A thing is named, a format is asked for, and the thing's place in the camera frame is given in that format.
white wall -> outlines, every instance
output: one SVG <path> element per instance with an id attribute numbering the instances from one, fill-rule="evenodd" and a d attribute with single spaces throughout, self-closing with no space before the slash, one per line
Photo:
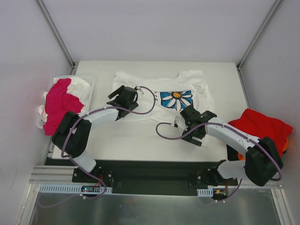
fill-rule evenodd
<path id="1" fill-rule="evenodd" d="M 284 155 L 285 191 L 300 223 L 300 1 L 284 0 L 242 68 L 252 107 L 294 127 Z"/>
<path id="2" fill-rule="evenodd" d="M 75 61 L 238 63 L 274 0 L 45 0 Z"/>
<path id="3" fill-rule="evenodd" d="M 49 140 L 35 127 L 43 91 L 70 67 L 33 0 L 0 3 L 0 224 L 14 224 Z"/>

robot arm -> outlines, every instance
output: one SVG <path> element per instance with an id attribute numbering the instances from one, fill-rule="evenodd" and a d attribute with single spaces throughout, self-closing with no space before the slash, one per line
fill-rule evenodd
<path id="1" fill-rule="evenodd" d="M 264 186 L 278 170 L 258 145 L 267 151 L 280 169 L 283 167 L 272 139 L 268 137 L 260 139 L 256 136 L 246 134 L 225 123 L 216 114 L 210 111 L 199 113 L 191 105 L 185 108 L 180 114 L 187 126 L 183 131 L 183 135 L 199 124 L 208 123 L 205 126 L 195 129 L 185 136 L 183 140 L 201 146 L 200 140 L 208 134 L 225 142 L 246 158 L 246 160 L 242 161 L 221 160 L 214 168 L 201 176 L 205 183 L 216 186 L 224 181 L 224 179 L 249 178 L 256 185 Z"/>
<path id="2" fill-rule="evenodd" d="M 80 167 L 89 173 L 96 166 L 96 161 L 88 151 L 85 150 L 90 131 L 103 124 L 119 120 L 129 113 L 122 109 L 109 108 L 110 106 L 121 107 L 127 110 L 134 110 L 138 106 L 136 89 L 122 85 L 108 97 L 112 99 L 115 96 L 117 97 L 114 100 L 107 102 L 107 105 L 104 107 L 105 109 L 99 110 L 99 112 L 87 113 L 88 116 L 77 124 L 67 142 L 65 152 L 72 157 Z M 71 127 L 84 114 L 85 113 L 76 114 L 74 112 L 67 112 L 65 114 L 52 137 L 52 142 L 59 149 L 63 148 Z"/>

clear plastic container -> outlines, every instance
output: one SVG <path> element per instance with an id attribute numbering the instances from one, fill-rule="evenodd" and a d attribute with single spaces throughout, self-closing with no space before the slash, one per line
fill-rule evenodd
<path id="1" fill-rule="evenodd" d="M 94 78 L 92 76 L 88 76 L 88 75 L 63 75 L 63 76 L 57 76 L 56 78 L 63 79 L 63 78 L 71 78 L 71 77 L 76 77 L 76 76 L 83 79 L 83 80 L 85 80 L 91 86 L 89 101 L 88 101 L 88 105 L 87 105 L 87 109 L 89 110 L 90 109 L 90 102 L 92 100 L 92 95 L 93 95 L 93 90 L 94 90 L 94 83 L 95 83 Z M 43 129 L 44 124 L 45 123 L 42 121 L 41 115 L 39 113 L 37 113 L 37 121 L 36 121 L 37 127 L 40 128 L 40 129 Z"/>

white cloth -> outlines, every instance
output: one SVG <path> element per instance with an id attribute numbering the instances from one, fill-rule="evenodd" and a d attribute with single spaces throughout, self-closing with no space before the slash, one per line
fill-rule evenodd
<path id="1" fill-rule="evenodd" d="M 67 93 L 71 94 L 75 97 L 79 98 L 79 101 L 83 104 L 83 108 L 81 109 L 80 113 L 86 113 L 88 111 L 88 104 L 89 104 L 89 97 L 90 97 L 90 89 L 91 86 L 88 82 L 81 79 L 80 77 L 68 77 L 71 79 L 71 83 L 67 87 Z M 56 84 L 59 78 L 53 79 L 53 84 Z M 44 92 L 44 99 L 46 100 L 46 96 L 48 91 Z M 45 111 L 45 107 L 40 105 L 38 109 L 38 113 L 41 115 L 41 119 L 43 122 L 47 122 L 48 114 Z"/>
<path id="2" fill-rule="evenodd" d="M 121 85 L 128 87 L 145 86 L 151 89 L 158 99 L 153 111 L 146 115 L 130 113 L 123 121 L 155 120 L 174 123 L 180 112 L 190 104 L 199 112 L 214 111 L 214 101 L 200 70 L 180 71 L 178 77 L 143 79 L 137 76 L 117 72 L 112 83 L 112 92 Z M 138 93 L 137 112 L 146 112 L 153 105 L 153 96 L 147 90 Z"/>

red cloth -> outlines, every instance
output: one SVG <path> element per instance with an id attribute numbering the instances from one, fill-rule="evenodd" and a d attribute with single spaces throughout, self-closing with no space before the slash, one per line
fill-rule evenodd
<path id="1" fill-rule="evenodd" d="M 285 141 L 293 129 L 281 120 L 267 117 L 251 109 L 246 109 L 239 119 L 233 120 L 229 124 L 247 134 L 259 138 L 265 136 L 271 138 L 280 156 L 282 156 Z"/>
<path id="2" fill-rule="evenodd" d="M 45 112 L 48 114 L 44 124 L 45 135 L 53 135 L 62 118 L 68 111 L 80 113 L 83 104 L 78 97 L 67 94 L 71 79 L 59 79 L 46 96 Z"/>

